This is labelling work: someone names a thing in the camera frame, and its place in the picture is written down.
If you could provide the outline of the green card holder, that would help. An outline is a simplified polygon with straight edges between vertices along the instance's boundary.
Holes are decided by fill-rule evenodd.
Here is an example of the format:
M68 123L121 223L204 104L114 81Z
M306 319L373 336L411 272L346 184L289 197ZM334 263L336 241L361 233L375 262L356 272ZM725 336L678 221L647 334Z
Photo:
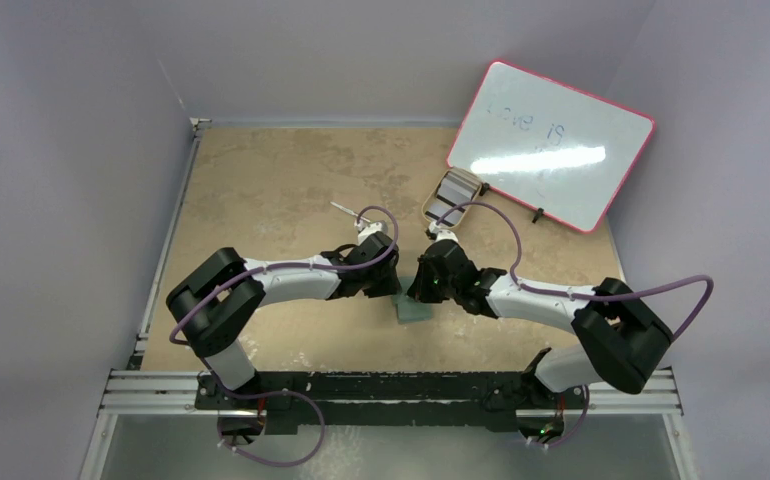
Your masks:
M430 304L418 302L404 294L394 295L392 303L395 306L399 324L426 321L433 317L433 309Z

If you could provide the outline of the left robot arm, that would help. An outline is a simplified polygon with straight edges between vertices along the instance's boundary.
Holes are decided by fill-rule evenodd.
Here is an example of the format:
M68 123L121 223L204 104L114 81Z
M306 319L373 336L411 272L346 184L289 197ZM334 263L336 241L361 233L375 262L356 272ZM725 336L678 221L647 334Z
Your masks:
M248 408L258 399L258 372L238 337L257 309L396 294L398 260L396 242L381 231L301 260L260 261L221 248L168 294L165 304L176 322L169 340L193 351L233 408Z

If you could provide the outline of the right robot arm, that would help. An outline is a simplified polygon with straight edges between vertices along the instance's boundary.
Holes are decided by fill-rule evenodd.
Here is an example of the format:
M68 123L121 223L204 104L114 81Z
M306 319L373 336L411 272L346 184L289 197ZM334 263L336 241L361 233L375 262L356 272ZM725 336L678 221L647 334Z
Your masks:
M597 382L627 394L643 390L674 335L643 301L607 299L629 291L610 277L568 289L514 280L506 270L476 267L456 241L440 240L419 257L407 295L426 304L452 300L471 315L528 320L575 335L576 344L544 350L526 369L524 397L545 407L565 390Z

